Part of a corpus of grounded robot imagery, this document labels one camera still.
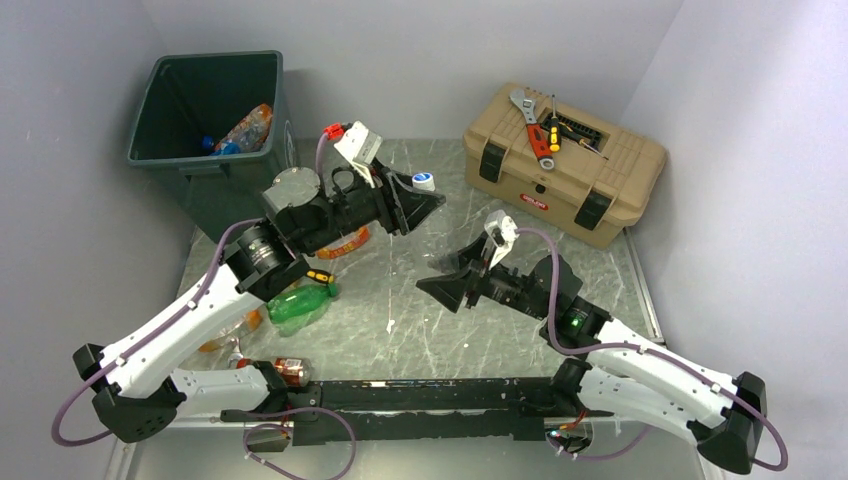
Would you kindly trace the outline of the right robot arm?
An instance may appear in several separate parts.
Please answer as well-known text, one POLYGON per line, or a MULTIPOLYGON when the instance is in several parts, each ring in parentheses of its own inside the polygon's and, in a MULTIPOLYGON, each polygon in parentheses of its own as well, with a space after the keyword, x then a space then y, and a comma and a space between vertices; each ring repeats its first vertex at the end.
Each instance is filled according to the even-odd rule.
POLYGON ((416 286, 453 313, 486 298, 542 321, 540 337, 566 357, 551 381, 560 413, 620 414, 678 436, 725 471, 753 470, 767 419, 761 377, 715 371, 648 340, 582 298, 561 255, 521 273, 496 261, 498 248, 481 234, 435 261, 439 275, 416 286))

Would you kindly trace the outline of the tall clear bottle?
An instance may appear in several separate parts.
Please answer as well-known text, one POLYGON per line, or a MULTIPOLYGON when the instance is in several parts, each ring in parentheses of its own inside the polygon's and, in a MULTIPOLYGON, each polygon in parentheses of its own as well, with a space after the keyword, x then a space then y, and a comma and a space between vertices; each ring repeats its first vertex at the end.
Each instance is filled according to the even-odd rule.
POLYGON ((436 190, 435 187, 435 179, 432 173, 430 172, 418 172, 415 173, 412 177, 412 185, 414 188, 434 192, 436 190))

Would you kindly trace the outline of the dark green trash bin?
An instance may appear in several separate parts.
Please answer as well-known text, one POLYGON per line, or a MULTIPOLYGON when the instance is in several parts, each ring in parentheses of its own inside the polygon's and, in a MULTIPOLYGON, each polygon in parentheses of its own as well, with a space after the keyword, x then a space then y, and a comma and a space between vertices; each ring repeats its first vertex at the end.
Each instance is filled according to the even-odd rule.
POLYGON ((156 61, 130 136, 126 161, 152 177, 210 239, 261 217, 261 194, 300 165, 276 50, 168 55, 156 61), (215 154, 250 111, 270 108, 260 148, 215 154))

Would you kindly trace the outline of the clear orange-label bottle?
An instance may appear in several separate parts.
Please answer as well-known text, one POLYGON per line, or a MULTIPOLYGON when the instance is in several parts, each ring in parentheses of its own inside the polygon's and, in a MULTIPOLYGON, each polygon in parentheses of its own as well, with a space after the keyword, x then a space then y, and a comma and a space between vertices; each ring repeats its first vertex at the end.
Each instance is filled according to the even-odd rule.
POLYGON ((241 147, 240 154, 257 152, 263 148, 266 142, 272 121, 272 108, 268 104, 260 104, 252 109, 221 140, 229 139, 237 142, 241 147))

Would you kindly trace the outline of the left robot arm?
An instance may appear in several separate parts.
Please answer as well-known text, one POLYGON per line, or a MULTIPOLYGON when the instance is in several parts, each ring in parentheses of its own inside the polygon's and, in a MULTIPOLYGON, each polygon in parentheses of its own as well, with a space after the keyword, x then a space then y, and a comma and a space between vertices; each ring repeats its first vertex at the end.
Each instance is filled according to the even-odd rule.
POLYGON ((371 223, 406 235, 445 202, 444 195, 416 187, 409 175, 379 162, 332 193, 314 170, 290 168, 261 199, 264 217, 229 227, 206 273, 181 297, 125 338, 74 353, 107 434, 135 443, 195 414, 285 416, 289 388, 270 362, 192 372, 183 361, 305 277, 318 249, 371 223))

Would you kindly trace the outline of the crushed red soda can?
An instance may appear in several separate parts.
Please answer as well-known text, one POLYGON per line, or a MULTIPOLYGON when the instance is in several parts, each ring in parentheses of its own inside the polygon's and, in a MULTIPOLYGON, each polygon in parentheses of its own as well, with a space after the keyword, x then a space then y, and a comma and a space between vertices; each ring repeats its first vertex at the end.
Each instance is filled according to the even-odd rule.
POLYGON ((290 388, 306 387, 313 374, 313 368, 310 362, 305 358, 295 357, 276 357, 270 359, 250 359, 242 358, 231 362, 229 367, 234 370, 248 369, 246 373, 240 373, 239 377, 245 382, 264 388, 273 384, 272 380, 267 380, 263 373, 266 370, 266 365, 272 365, 279 376, 285 381, 290 388))

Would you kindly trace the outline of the blue label water bottle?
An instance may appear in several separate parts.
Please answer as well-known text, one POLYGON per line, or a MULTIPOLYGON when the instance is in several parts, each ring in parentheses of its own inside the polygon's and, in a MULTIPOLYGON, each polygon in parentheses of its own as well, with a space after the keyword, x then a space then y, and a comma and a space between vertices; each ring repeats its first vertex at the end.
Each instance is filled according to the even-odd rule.
POLYGON ((241 153, 240 145, 229 139, 214 143, 211 136, 204 136, 201 140, 201 146, 209 156, 237 155, 241 153))

